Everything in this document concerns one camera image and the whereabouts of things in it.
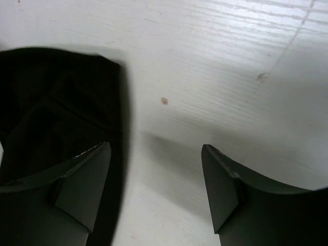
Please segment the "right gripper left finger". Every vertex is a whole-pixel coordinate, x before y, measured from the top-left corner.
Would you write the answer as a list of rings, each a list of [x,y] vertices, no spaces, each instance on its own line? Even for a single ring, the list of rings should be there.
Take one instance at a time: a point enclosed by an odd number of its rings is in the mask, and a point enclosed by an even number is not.
[[[108,142],[1,187],[1,245],[86,245],[111,159]]]

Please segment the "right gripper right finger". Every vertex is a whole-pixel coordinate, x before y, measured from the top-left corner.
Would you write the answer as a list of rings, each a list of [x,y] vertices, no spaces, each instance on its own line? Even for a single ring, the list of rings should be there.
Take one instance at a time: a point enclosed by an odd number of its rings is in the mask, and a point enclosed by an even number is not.
[[[201,161],[221,245],[327,245],[327,189],[284,184],[203,145]]]

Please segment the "black skirt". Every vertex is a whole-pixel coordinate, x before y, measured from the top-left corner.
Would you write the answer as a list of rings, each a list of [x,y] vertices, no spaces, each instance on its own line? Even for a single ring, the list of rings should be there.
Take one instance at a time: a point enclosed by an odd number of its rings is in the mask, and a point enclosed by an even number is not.
[[[125,68],[95,54],[1,52],[1,187],[108,142],[111,159],[86,245],[111,245],[121,211],[129,100]]]

